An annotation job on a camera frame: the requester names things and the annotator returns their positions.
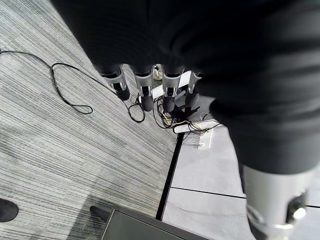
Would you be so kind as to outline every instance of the robotic hand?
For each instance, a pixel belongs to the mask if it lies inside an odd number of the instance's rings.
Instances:
[[[153,64],[164,66],[167,112],[181,66],[192,69],[186,105],[197,94],[215,98],[210,112],[233,142],[251,232],[257,240],[288,239],[306,214],[320,160],[317,1],[52,3],[122,100],[130,93],[120,64],[131,65],[146,111]]]

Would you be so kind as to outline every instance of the gray striped carpet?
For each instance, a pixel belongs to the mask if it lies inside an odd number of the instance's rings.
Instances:
[[[104,81],[50,2],[3,0],[0,9],[2,50],[68,63]],[[0,223],[1,240],[99,239],[103,223],[90,216],[90,205],[157,212],[176,136],[152,113],[133,122],[119,99],[80,73],[55,72],[62,94],[92,106],[92,114],[57,96],[41,62],[0,55],[0,198],[20,208],[16,219]],[[125,74],[135,95],[128,67]],[[138,108],[132,112],[141,117]]]

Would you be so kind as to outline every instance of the black floor seam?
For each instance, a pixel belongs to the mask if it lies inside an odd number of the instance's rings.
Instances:
[[[244,196],[229,195],[229,194],[223,194],[223,193],[217,193],[217,192],[200,191],[200,190],[194,190],[194,189],[188,189],[188,188],[182,188],[182,187],[175,187],[175,186],[172,186],[171,188],[172,188],[172,189],[179,189],[179,190],[190,191],[190,192],[203,193],[203,194],[218,195],[218,196],[235,198],[235,199],[246,199],[246,197],[244,197]],[[306,206],[307,206],[308,208],[320,209],[320,206],[316,206],[316,205],[306,205]]]

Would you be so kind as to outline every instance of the white power strip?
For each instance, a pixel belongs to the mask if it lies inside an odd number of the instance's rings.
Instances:
[[[212,128],[200,136],[198,145],[199,150],[208,150],[211,147],[213,132],[214,129]]]

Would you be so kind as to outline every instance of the tangled wires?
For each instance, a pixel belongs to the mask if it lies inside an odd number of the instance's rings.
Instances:
[[[154,117],[156,124],[162,129],[172,129],[174,133],[175,133],[175,127],[177,127],[179,125],[184,125],[184,124],[187,124],[187,126],[188,126],[188,129],[189,129],[188,134],[193,133],[196,135],[201,135],[201,134],[207,132],[208,130],[211,130],[211,129],[221,125],[219,122],[212,120],[212,121],[216,122],[217,124],[212,127],[201,128],[201,126],[199,125],[199,122],[192,122],[189,119],[186,119],[186,120],[178,119],[174,115],[172,115],[171,113],[164,112],[163,97],[162,96],[155,99],[153,101],[153,104],[156,105],[155,107],[153,107],[153,117]],[[157,121],[155,109],[156,109],[158,117],[161,119],[162,125],[160,125],[160,123]]]

